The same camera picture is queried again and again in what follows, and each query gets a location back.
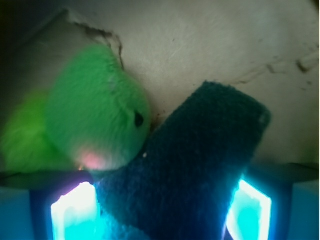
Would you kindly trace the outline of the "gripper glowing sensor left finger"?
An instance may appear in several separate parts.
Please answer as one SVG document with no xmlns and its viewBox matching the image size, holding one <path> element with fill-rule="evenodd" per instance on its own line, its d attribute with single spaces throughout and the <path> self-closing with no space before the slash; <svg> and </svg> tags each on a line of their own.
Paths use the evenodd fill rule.
<svg viewBox="0 0 320 240">
<path fill-rule="evenodd" d="M 87 171 L 0 174 L 2 240 L 96 240 L 99 219 Z"/>
</svg>

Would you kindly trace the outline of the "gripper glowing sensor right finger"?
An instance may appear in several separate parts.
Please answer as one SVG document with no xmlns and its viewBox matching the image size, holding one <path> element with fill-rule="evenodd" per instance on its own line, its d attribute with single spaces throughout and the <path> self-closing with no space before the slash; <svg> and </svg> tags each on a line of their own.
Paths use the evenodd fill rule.
<svg viewBox="0 0 320 240">
<path fill-rule="evenodd" d="M 226 240 L 318 240 L 320 165 L 252 164 L 236 188 Z"/>
</svg>

